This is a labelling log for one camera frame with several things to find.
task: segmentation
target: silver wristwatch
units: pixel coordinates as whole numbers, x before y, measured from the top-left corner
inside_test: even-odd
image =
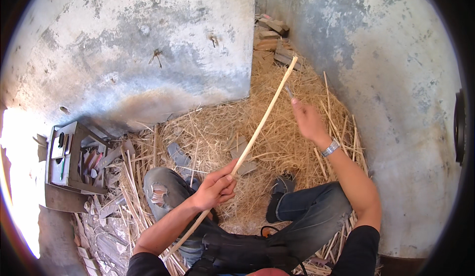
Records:
[[[327,149],[325,149],[324,151],[322,151],[322,155],[324,157],[327,157],[330,154],[332,154],[338,147],[340,147],[340,143],[338,143],[338,141],[336,141],[336,139],[333,138],[333,141],[330,144],[330,146]]]

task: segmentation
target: person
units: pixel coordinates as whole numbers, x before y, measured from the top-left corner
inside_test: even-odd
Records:
[[[291,173],[278,178],[266,219],[292,223],[267,238],[229,234],[209,215],[179,249],[191,267],[187,275],[288,275],[341,230],[352,209],[358,221],[331,275],[374,274],[381,222],[376,187],[329,136],[312,106],[296,98],[292,106],[302,135],[328,158],[339,181],[294,192]],[[209,173],[197,190],[167,168],[146,174],[143,188],[157,222],[139,237],[128,276],[169,276],[158,256],[179,240],[200,212],[234,197],[236,181],[229,173],[236,162]]]

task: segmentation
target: black shirt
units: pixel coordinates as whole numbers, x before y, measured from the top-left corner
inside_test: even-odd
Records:
[[[379,232],[371,226],[354,229],[345,243],[333,276],[372,276],[380,241]],[[127,276],[170,276],[162,260],[147,252],[130,258]]]

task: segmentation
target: ripped jeans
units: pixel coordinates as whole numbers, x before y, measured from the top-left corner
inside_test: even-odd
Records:
[[[163,167],[147,172],[143,189],[157,221],[195,192],[179,174]],[[351,205],[338,182],[287,193],[280,199],[276,214],[278,219],[292,223],[267,240],[270,243],[283,241],[293,256],[304,261],[341,230],[351,212]],[[187,232],[197,217],[175,242]],[[181,255],[188,265],[192,266],[201,257],[204,250],[203,236],[210,232],[226,234],[206,217],[180,247]]]

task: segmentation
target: right hand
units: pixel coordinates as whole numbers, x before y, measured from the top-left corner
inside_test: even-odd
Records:
[[[315,143],[320,150],[329,147],[332,139],[315,108],[312,105],[302,104],[297,98],[292,99],[292,107],[302,135]]]

